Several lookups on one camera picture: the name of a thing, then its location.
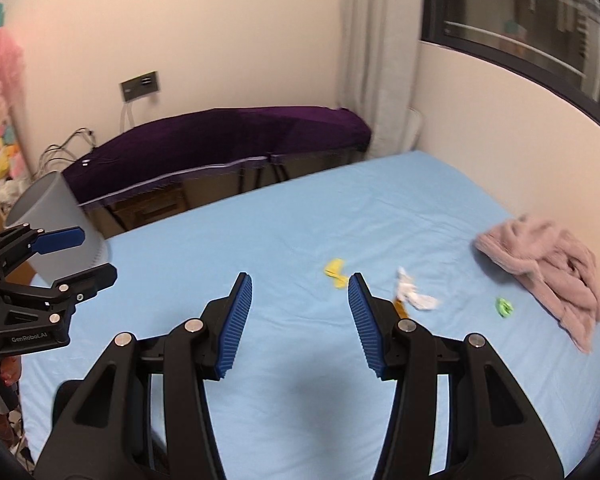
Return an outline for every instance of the green toy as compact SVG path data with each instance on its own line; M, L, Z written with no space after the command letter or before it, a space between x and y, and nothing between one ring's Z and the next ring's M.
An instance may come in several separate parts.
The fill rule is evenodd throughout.
M496 298L496 310L498 314L506 319L513 314L513 305L504 298Z

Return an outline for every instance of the gray cylindrical container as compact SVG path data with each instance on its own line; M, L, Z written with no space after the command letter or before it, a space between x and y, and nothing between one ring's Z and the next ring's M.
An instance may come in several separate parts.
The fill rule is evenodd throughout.
M85 239L81 246L51 254L36 254L28 260L48 285L108 261L104 238L84 215L59 171L35 181L14 204L4 221L7 228L25 223L29 223L32 229L44 229L46 232L76 226L84 231Z

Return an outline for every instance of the window frame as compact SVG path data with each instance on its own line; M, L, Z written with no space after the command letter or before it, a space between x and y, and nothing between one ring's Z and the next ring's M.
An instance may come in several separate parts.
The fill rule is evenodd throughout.
M481 43L444 33L445 0L424 0L422 40L477 57L529 79L575 106L600 126L600 97L593 100L565 79L534 63Z

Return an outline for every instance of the metal screw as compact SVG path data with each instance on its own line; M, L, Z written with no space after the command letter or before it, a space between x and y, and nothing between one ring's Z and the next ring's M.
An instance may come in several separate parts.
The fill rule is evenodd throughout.
M184 324L184 330L186 330L187 332L198 332L199 330L202 330L204 328L205 324L202 322L201 319L189 319L185 324Z
M413 332L417 327L418 326L411 319L401 319L398 322L398 328L403 332Z
M121 334L118 334L113 341L118 346L126 346L129 343L131 343L132 340L133 338L131 337L131 334L129 334L128 332L123 332Z
M476 348L482 348L487 342L480 334L471 334L469 336L469 344Z

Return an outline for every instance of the wall socket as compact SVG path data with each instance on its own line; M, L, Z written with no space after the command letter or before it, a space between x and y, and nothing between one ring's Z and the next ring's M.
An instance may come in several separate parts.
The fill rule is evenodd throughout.
M122 91L122 99L125 103L154 92L159 92L158 73L149 72L148 74L140 75L129 81L120 83L120 90Z

